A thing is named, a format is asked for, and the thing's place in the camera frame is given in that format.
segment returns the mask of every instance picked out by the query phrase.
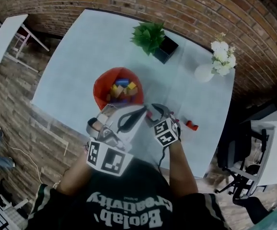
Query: black chair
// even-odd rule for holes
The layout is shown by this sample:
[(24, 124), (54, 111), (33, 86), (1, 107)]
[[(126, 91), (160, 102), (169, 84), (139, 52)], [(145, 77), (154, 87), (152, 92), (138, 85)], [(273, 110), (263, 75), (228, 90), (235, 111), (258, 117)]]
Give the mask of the black chair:
[[(251, 175), (257, 175), (258, 171), (259, 171), (259, 168), (260, 168), (260, 165), (252, 164), (252, 165), (247, 167), (245, 172), (249, 173)], [(247, 190), (248, 191), (252, 187), (252, 184), (254, 182), (252, 182), (251, 184), (247, 184), (248, 181), (249, 181), (248, 178), (243, 177), (243, 176), (240, 177), (240, 182), (238, 183), (238, 187), (235, 189), (235, 193), (233, 194), (233, 200), (240, 199), (243, 190)]]
[(214, 192), (221, 193), (233, 186), (233, 192), (229, 192), (229, 194), (232, 195), (239, 187), (242, 176), (239, 174), (235, 175), (235, 173), (233, 173), (229, 168), (233, 167), (235, 163), (241, 161), (242, 163), (240, 170), (244, 169), (245, 159), (250, 155), (251, 152), (252, 137), (262, 141), (261, 151), (264, 153), (268, 136), (266, 135), (265, 129), (262, 130), (261, 134), (252, 131), (250, 121), (239, 124), (234, 128), (230, 127), (227, 130), (225, 130), (225, 128), (223, 130), (224, 136), (222, 135), (218, 145), (218, 166), (222, 170), (229, 172), (234, 180), (225, 186), (222, 190), (216, 189)]

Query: flower vase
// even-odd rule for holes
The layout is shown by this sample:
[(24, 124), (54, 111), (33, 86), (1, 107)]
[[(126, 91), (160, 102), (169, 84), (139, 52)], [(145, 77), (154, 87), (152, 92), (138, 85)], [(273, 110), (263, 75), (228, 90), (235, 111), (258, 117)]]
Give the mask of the flower vase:
[(212, 73), (212, 64), (205, 64), (205, 65), (200, 65), (195, 69), (195, 78), (199, 82), (209, 82), (214, 74)]

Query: cable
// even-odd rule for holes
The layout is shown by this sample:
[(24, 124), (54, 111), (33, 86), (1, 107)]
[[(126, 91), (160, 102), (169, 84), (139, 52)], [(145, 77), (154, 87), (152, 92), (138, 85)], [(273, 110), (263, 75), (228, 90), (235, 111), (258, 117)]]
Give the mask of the cable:
[(261, 152), (261, 147), (262, 147), (262, 144), (260, 144), (260, 146), (259, 146), (259, 148), (257, 149), (257, 151), (255, 151), (255, 154), (254, 154), (254, 157), (253, 157), (253, 163), (255, 163), (255, 164), (259, 162), (259, 157), (258, 157), (258, 159), (257, 159), (256, 162), (254, 162), (254, 158), (255, 158), (255, 156), (257, 155), (257, 152), (258, 152), (258, 151)]
[(56, 186), (58, 186), (58, 185), (59, 185), (59, 183), (60, 183), (60, 181), (59, 181), (59, 182), (57, 182), (57, 183), (54, 183), (52, 187), (53, 187), (54, 189), (56, 189)]
[(159, 170), (159, 172), (160, 172), (160, 174), (162, 175), (162, 171), (160, 170), (160, 166), (161, 166), (161, 163), (162, 163), (162, 161), (163, 161), (163, 159), (165, 158), (165, 150), (168, 148), (168, 146), (167, 147), (163, 147), (163, 151), (162, 151), (162, 157), (161, 157), (161, 159), (160, 159), (160, 161), (159, 161), (159, 165), (158, 165), (158, 170)]
[(33, 161), (33, 159), (31, 159), (31, 157), (30, 157), (28, 154), (26, 154), (24, 151), (22, 151), (21, 149), (11, 147), (11, 146), (5, 141), (5, 139), (4, 139), (3, 137), (2, 137), (2, 139), (3, 139), (3, 141), (5, 142), (5, 144), (6, 144), (9, 148), (11, 148), (11, 149), (13, 149), (13, 150), (21, 151), (24, 155), (26, 155), (26, 156), (29, 157), (29, 159), (32, 161), (32, 163), (36, 166), (39, 181), (40, 181), (41, 183), (43, 183), (42, 180), (41, 180), (41, 176), (40, 176), (40, 173), (39, 173), (38, 166), (37, 166), (37, 164)]

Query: tabletop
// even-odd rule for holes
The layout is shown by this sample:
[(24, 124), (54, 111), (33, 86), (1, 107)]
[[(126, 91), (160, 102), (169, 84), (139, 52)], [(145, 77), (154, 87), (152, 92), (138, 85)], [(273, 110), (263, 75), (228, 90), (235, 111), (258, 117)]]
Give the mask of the tabletop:
[(9, 17), (2, 24), (0, 28), (0, 63), (12, 39), (27, 17), (27, 14)]
[[(139, 21), (85, 10), (55, 50), (38, 84), (32, 104), (70, 128), (87, 135), (87, 121), (99, 113), (93, 84), (105, 71), (126, 67), (141, 81), (145, 103), (169, 107), (181, 120), (182, 144), (194, 176), (203, 177), (216, 150), (230, 105), (234, 70), (199, 83), (195, 68), (211, 63), (211, 53), (174, 33), (165, 34), (179, 47), (164, 65), (130, 42)], [(192, 120), (198, 131), (183, 122)], [(158, 161), (162, 149), (152, 137), (139, 139), (138, 155)], [(169, 156), (162, 163), (169, 167)]]
[(263, 128), (269, 138), (257, 174), (257, 186), (277, 184), (277, 127), (261, 121), (252, 121), (252, 130), (261, 133)]

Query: brick wall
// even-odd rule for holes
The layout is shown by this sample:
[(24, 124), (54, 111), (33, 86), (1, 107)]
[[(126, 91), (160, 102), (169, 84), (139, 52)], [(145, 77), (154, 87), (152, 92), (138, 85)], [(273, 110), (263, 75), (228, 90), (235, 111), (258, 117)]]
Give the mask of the brick wall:
[(28, 13), (32, 29), (64, 35), (85, 8), (165, 22), (207, 47), (224, 32), (237, 47), (234, 100), (260, 103), (277, 91), (277, 0), (0, 0), (0, 20)]

